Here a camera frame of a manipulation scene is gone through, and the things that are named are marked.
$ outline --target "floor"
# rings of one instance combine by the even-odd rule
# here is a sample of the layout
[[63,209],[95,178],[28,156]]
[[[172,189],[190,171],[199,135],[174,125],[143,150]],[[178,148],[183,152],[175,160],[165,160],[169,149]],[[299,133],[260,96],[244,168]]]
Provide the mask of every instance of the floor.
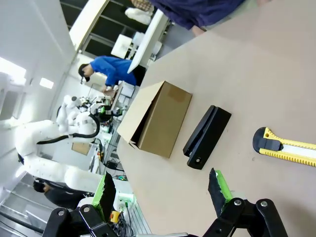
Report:
[[192,40],[193,38],[194,35],[191,31],[188,31],[187,29],[178,25],[171,25],[167,35],[162,41],[162,48],[157,55],[157,59],[165,56],[169,52]]

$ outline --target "person in blue shirt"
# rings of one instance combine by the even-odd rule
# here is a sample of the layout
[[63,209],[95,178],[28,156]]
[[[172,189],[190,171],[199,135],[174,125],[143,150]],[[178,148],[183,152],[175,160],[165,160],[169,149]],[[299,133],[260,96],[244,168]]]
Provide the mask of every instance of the person in blue shirt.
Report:
[[78,73],[85,78],[86,81],[90,80],[90,76],[94,73],[102,73],[107,76],[103,90],[111,90],[119,81],[125,81],[131,85],[140,86],[145,75],[145,68],[137,66],[131,73],[127,70],[131,64],[131,60],[115,58],[110,56],[96,57],[89,64],[82,64],[79,67]]

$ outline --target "yellow utility knife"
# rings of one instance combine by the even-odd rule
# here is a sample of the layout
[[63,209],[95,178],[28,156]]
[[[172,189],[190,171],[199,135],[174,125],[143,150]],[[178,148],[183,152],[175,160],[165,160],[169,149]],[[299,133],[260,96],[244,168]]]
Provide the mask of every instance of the yellow utility knife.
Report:
[[257,153],[296,163],[316,166],[316,145],[275,136],[267,127],[259,128],[252,146]]

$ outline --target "black hair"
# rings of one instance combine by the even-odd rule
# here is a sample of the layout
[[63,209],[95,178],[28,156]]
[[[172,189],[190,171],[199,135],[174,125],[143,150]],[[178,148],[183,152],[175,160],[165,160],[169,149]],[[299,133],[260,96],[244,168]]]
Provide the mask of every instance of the black hair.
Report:
[[80,76],[84,77],[84,71],[83,71],[83,69],[84,69],[86,66],[88,66],[88,65],[89,65],[88,63],[84,63],[84,64],[81,64],[81,65],[80,65],[80,67],[79,67],[79,69],[78,69],[78,73],[79,73]]
[[39,179],[36,179],[33,182],[33,188],[36,192],[44,193],[45,184],[42,183]]
[[127,7],[126,6],[122,6],[120,9],[119,9],[119,11],[121,12],[121,13],[124,13],[125,14],[125,11],[127,10]]
[[89,64],[88,63],[84,63],[84,64],[81,64],[79,69],[78,69],[78,73],[79,75],[81,76],[81,84],[82,84],[82,79],[85,78],[85,81],[90,81],[90,77],[85,77],[84,76],[84,71],[83,69],[88,66]]

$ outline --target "box flap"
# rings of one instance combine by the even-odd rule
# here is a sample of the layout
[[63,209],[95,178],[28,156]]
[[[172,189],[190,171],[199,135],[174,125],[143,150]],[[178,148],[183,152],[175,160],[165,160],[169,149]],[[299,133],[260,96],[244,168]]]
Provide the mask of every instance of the box flap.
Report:
[[126,142],[130,142],[132,139],[138,125],[141,123],[163,83],[164,81],[161,81],[139,90],[134,101],[126,112],[122,123],[118,127],[119,135]]

